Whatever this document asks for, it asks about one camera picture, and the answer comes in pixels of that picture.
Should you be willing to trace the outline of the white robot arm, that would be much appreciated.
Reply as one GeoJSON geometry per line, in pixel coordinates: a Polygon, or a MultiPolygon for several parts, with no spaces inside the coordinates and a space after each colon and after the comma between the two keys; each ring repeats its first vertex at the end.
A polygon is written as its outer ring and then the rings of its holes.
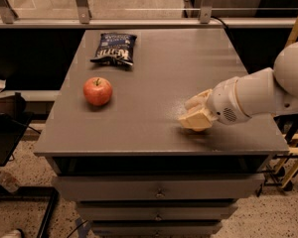
{"type": "Polygon", "coordinates": [[[181,125],[204,131],[218,121],[244,123],[259,114],[298,114],[298,42],[277,56],[274,66],[246,76],[235,76],[185,103],[181,125]]]}

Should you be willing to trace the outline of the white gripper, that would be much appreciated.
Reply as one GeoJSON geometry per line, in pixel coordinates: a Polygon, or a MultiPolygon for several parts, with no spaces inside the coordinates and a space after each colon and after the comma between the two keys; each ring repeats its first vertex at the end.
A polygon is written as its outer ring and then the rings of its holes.
{"type": "Polygon", "coordinates": [[[230,78],[219,83],[213,90],[207,89],[191,97],[185,102],[185,108],[189,110],[180,116],[178,121],[186,129],[196,132],[204,131],[213,126],[217,120],[232,125],[243,123],[250,119],[239,106],[236,94],[238,77],[230,78]],[[195,108],[199,105],[207,108],[195,108]]]}

